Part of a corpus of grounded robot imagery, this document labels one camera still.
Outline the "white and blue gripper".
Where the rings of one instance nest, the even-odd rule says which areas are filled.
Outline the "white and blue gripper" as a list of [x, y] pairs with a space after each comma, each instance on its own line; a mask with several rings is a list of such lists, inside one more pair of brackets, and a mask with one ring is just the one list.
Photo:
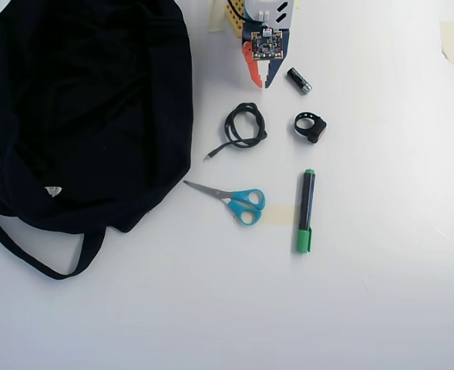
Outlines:
[[244, 1], [244, 22], [243, 30], [253, 28], [260, 24], [267, 25], [273, 29], [282, 31], [282, 50], [281, 59], [273, 59], [268, 64], [267, 61], [254, 60], [251, 41], [244, 41], [242, 53], [247, 64], [251, 81], [260, 89], [268, 89], [274, 81], [278, 70], [284, 59], [288, 55], [288, 45], [292, 15], [294, 11], [294, 0], [246, 0]]

